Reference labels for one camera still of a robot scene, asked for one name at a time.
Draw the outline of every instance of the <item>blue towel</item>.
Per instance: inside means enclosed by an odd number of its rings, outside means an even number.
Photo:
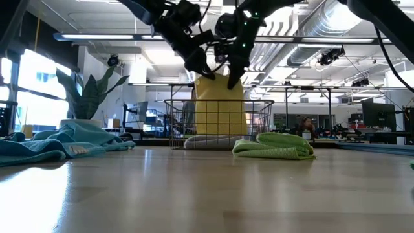
[[[70,123],[58,131],[37,133],[27,142],[22,133],[9,141],[0,139],[0,166],[88,157],[134,146],[134,142],[124,142],[96,126]]]

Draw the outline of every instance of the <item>snake plant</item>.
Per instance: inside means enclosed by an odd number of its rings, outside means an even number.
[[[83,80],[76,74],[76,82],[82,88],[82,95],[79,94],[72,77],[59,69],[56,70],[58,81],[66,90],[66,101],[69,103],[69,111],[76,119],[91,119],[106,96],[115,87],[124,84],[129,78],[129,76],[121,77],[115,86],[108,90],[109,79],[112,77],[114,70],[115,66],[108,68],[100,80],[95,80],[94,76],[90,75],[86,85],[83,84]]]

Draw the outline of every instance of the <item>wire basket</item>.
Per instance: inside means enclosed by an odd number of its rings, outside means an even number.
[[[231,150],[270,131],[273,100],[165,100],[172,149]]]

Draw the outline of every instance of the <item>yellow bag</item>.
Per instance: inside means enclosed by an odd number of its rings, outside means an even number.
[[[197,100],[243,100],[243,86],[227,89],[228,77],[215,74],[216,79],[200,77],[195,81]],[[247,135],[243,101],[197,101],[195,124],[199,135]]]

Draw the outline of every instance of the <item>green towel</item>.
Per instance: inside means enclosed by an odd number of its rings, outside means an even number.
[[[313,155],[299,155],[295,147],[276,148],[248,140],[238,140],[233,148],[235,157],[252,157],[266,159],[314,159]]]
[[[314,153],[309,142],[297,135],[261,133],[257,136],[257,142],[276,148],[296,148],[299,156],[309,156]]]

